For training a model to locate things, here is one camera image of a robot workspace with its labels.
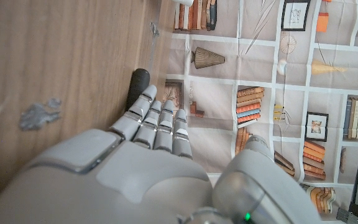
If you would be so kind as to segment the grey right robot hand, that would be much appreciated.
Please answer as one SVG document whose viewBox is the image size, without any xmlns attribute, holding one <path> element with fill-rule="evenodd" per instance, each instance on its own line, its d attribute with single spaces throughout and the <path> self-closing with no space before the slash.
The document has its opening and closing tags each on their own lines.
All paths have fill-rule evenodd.
<svg viewBox="0 0 358 224">
<path fill-rule="evenodd" d="M 215 184 L 192 158 L 183 110 L 154 85 L 109 131 L 90 129 L 27 164 L 0 223 L 319 223 L 309 196 L 250 137 Z"/>
</svg>

